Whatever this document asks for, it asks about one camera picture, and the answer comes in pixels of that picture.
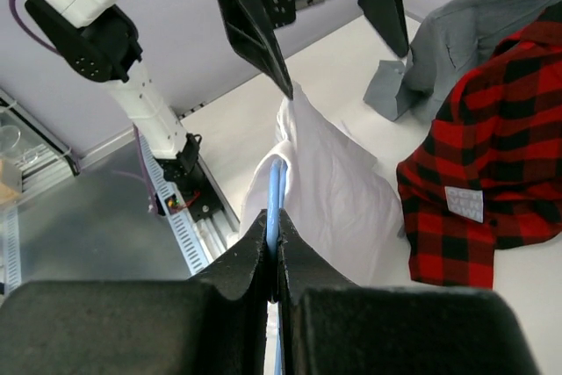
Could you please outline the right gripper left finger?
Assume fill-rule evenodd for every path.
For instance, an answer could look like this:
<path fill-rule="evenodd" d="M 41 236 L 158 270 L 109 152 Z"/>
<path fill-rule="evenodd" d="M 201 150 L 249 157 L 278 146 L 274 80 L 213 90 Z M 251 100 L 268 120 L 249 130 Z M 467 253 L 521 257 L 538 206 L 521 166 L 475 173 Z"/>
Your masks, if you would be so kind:
<path fill-rule="evenodd" d="M 183 281 L 38 281 L 1 308 L 4 374 L 260 374 L 266 216 Z"/>

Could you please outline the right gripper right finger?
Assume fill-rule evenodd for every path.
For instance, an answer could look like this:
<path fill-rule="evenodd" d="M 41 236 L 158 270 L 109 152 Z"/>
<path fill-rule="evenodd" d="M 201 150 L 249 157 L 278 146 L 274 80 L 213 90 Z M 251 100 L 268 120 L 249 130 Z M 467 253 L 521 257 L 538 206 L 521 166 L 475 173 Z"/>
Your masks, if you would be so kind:
<path fill-rule="evenodd" d="M 286 212 L 277 247 L 286 374 L 536 374 L 508 304 L 463 287 L 362 287 L 318 255 Z"/>

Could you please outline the white dress shirt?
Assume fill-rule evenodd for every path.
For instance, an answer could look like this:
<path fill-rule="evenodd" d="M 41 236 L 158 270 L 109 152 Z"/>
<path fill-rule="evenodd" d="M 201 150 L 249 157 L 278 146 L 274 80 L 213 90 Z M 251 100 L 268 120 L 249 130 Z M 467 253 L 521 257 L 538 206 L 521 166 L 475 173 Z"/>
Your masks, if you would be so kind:
<path fill-rule="evenodd" d="M 241 206 L 245 233 L 270 197 L 279 198 L 301 238 L 352 282 L 373 286 L 382 248 L 403 227 L 398 197 L 375 157 L 309 102 L 302 88 L 284 99 L 275 141 L 257 165 Z"/>

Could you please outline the light blue wire hanger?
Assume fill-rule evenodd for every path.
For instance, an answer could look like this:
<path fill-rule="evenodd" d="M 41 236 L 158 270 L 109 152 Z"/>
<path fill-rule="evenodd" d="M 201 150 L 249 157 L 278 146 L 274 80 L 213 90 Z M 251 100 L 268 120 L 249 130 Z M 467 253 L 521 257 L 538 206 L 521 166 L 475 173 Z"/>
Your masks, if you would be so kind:
<path fill-rule="evenodd" d="M 266 242 L 271 264 L 270 271 L 273 276 L 270 288 L 270 302 L 274 305 L 278 303 L 277 245 L 279 238 L 279 215 L 285 201 L 286 170 L 287 165 L 282 158 L 273 160 L 269 177 Z"/>

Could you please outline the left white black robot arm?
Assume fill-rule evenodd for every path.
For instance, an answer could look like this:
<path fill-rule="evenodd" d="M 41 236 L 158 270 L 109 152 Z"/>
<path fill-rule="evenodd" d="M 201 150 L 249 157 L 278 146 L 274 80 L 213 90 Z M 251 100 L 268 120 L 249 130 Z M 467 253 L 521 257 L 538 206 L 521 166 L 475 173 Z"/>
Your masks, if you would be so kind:
<path fill-rule="evenodd" d="M 268 76 L 286 97 L 293 86 L 275 30 L 298 11 L 326 0 L 217 0 L 232 49 Z M 139 34 L 118 0 L 26 0 L 25 9 L 58 54 L 80 76 L 104 84 L 140 130 L 170 181 L 196 168 L 199 138 L 187 133 L 154 89 Z"/>

